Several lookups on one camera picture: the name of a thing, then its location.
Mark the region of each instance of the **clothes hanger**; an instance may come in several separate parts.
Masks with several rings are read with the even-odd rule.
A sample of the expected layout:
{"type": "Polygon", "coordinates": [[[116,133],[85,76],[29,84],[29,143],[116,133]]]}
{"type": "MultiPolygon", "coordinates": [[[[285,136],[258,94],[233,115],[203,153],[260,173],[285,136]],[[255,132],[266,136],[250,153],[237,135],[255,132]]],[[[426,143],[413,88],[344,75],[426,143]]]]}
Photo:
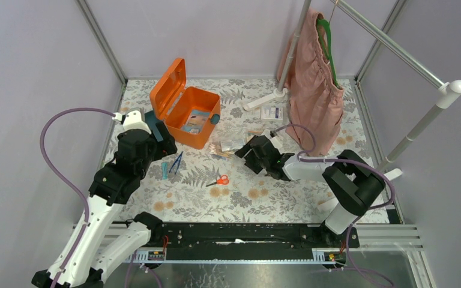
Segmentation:
{"type": "MultiPolygon", "coordinates": [[[[333,13],[335,12],[335,8],[337,7],[338,2],[339,2],[339,0],[335,1],[335,6],[333,7],[333,11],[331,12],[330,21],[331,21],[331,18],[333,18],[333,13]]],[[[321,45],[322,53],[324,53],[324,56],[330,62],[331,75],[333,77],[333,84],[335,84],[335,86],[340,89],[340,85],[339,85],[339,83],[337,81],[337,73],[335,71],[335,65],[334,65],[334,62],[333,62],[333,56],[331,54],[330,21],[327,21],[326,19],[317,19],[316,26],[317,26],[317,32],[318,33],[319,33],[319,28],[324,29],[324,31],[326,32],[326,39],[327,39],[326,42],[324,41],[324,38],[321,37],[321,34],[319,34],[319,44],[321,45]]]]}

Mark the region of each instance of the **orange scissors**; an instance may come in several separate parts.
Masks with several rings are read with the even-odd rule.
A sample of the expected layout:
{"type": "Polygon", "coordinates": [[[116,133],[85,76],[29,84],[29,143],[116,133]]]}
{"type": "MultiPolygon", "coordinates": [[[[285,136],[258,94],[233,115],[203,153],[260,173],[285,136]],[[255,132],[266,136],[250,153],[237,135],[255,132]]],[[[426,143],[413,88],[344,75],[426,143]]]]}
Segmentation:
{"type": "Polygon", "coordinates": [[[221,184],[221,185],[227,185],[229,183],[229,177],[227,175],[221,175],[216,182],[211,183],[206,185],[206,187],[209,187],[211,185],[216,185],[216,184],[221,184]]]}

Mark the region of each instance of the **green hanger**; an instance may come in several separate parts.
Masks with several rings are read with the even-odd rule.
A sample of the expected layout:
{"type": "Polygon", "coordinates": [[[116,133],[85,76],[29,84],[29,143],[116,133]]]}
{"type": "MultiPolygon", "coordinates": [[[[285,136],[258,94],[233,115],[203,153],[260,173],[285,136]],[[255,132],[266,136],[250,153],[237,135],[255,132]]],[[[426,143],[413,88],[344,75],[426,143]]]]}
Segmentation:
{"type": "Polygon", "coordinates": [[[337,88],[340,89],[340,85],[337,82],[337,73],[335,72],[335,65],[333,64],[333,56],[331,55],[330,23],[326,19],[317,19],[316,25],[324,28],[324,31],[326,31],[326,39],[327,39],[328,45],[324,43],[324,39],[321,36],[319,36],[319,44],[321,45],[322,53],[324,53],[324,56],[326,56],[326,58],[330,61],[331,73],[333,75],[333,83],[335,84],[335,86],[337,86],[337,88]]]}

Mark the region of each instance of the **white wall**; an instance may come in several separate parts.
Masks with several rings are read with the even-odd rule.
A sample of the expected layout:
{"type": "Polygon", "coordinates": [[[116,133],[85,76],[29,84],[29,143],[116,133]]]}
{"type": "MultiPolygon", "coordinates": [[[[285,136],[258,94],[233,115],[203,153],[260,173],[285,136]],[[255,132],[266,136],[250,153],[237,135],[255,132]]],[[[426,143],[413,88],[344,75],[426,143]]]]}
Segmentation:
{"type": "MultiPolygon", "coordinates": [[[[391,37],[443,81],[461,79],[461,1],[410,1],[391,37]]],[[[363,89],[385,152],[438,99],[436,89],[384,50],[363,89]]],[[[461,97],[393,167],[409,223],[415,223],[438,288],[461,287],[461,97]]]]}
{"type": "MultiPolygon", "coordinates": [[[[0,1],[0,288],[32,287],[66,244],[78,197],[44,163],[44,123],[64,109],[112,110],[120,83],[75,1],[0,1]]],[[[47,151],[87,191],[111,120],[93,113],[52,125],[47,151]]]]}
{"type": "MultiPolygon", "coordinates": [[[[396,0],[349,0],[382,27],[396,0]]],[[[176,57],[190,77],[273,77],[302,0],[90,0],[128,77],[160,77],[176,57]]],[[[330,18],[333,3],[313,0],[330,18]]],[[[373,37],[338,8],[331,21],[337,74],[356,75],[373,37]]]]}

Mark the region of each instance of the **pink fabric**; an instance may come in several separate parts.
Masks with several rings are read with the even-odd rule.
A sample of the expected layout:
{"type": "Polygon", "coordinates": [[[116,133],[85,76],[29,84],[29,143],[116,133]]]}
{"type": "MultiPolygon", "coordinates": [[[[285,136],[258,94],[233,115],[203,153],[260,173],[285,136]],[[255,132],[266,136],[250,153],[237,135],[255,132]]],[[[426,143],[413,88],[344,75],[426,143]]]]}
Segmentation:
{"type": "MultiPolygon", "coordinates": [[[[306,126],[315,135],[316,147],[310,153],[311,156],[328,153],[339,134],[343,116],[344,90],[337,88],[333,83],[331,65],[322,53],[319,43],[317,18],[324,17],[321,13],[309,9],[285,82],[285,86],[291,90],[291,122],[306,126]]],[[[322,28],[319,33],[325,35],[322,28]]],[[[282,75],[291,41],[292,37],[280,61],[278,78],[282,75]]],[[[312,138],[302,128],[289,127],[287,133],[303,149],[313,147],[312,138]]]]}

